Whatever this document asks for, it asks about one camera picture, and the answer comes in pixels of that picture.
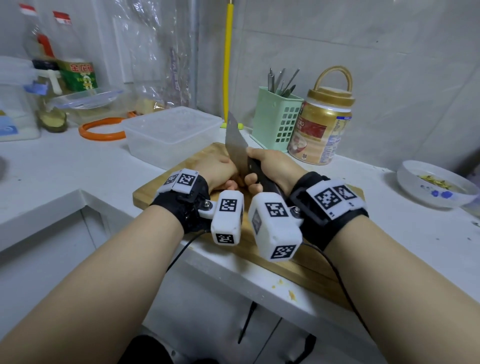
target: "gold jar lid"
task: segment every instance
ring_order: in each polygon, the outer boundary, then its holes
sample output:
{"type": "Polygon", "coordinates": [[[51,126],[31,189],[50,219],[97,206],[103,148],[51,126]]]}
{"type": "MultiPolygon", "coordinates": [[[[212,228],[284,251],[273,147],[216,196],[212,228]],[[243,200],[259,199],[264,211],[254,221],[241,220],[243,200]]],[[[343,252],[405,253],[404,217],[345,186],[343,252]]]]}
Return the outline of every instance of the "gold jar lid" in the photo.
{"type": "Polygon", "coordinates": [[[320,76],[318,76],[317,82],[315,82],[315,86],[313,87],[313,89],[308,90],[307,97],[311,97],[317,101],[332,106],[349,107],[352,106],[355,102],[355,98],[352,97],[352,85],[353,81],[350,71],[343,66],[333,66],[327,68],[325,71],[322,72],[320,76]],[[320,87],[320,82],[325,77],[325,75],[333,71],[340,71],[345,75],[348,84],[347,90],[340,90],[338,88],[325,86],[320,87]]]}

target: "forearm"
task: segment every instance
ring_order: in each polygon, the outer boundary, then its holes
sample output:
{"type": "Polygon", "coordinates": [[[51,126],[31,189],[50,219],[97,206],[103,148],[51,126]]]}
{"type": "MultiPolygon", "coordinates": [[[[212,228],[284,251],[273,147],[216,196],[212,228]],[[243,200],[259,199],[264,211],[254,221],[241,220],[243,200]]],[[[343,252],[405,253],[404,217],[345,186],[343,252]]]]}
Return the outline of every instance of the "forearm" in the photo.
{"type": "Polygon", "coordinates": [[[116,363],[148,312],[182,236],[170,212],[147,208],[5,337],[2,360],[116,363]]]}
{"type": "Polygon", "coordinates": [[[480,305],[360,216],[325,253],[390,363],[473,363],[480,305]]]}

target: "jar handle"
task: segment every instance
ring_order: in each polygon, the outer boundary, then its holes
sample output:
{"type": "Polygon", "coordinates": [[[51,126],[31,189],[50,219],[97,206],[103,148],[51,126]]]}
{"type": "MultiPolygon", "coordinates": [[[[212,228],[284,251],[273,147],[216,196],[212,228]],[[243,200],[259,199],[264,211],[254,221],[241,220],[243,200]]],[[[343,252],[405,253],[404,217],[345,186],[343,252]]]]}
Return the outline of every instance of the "jar handle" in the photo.
{"type": "Polygon", "coordinates": [[[323,71],[322,74],[320,76],[318,76],[317,82],[315,82],[315,86],[313,87],[314,91],[317,91],[317,89],[320,87],[320,82],[322,81],[322,79],[328,73],[333,72],[333,71],[340,71],[345,75],[345,77],[347,79],[347,91],[352,92],[352,87],[353,87],[352,74],[344,66],[333,66],[333,67],[327,68],[325,71],[323,71]]]}

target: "clear plastic bag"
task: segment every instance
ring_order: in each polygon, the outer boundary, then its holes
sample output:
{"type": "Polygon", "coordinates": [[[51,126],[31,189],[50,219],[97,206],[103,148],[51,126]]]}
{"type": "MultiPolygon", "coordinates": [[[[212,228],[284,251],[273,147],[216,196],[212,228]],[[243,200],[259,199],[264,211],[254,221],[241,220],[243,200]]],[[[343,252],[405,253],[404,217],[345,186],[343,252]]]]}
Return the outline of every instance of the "clear plastic bag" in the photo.
{"type": "Polygon", "coordinates": [[[115,0],[115,6],[132,63],[136,111],[188,106],[188,0],[115,0]]]}

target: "green label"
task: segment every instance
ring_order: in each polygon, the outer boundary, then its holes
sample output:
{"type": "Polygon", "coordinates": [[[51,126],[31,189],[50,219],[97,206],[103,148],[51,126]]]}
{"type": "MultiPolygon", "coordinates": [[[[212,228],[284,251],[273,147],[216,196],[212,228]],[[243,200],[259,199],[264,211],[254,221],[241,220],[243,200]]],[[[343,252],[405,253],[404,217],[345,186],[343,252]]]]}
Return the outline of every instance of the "green label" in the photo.
{"type": "Polygon", "coordinates": [[[60,73],[70,91],[78,92],[97,88],[93,65],[87,62],[59,62],[60,73]]]}

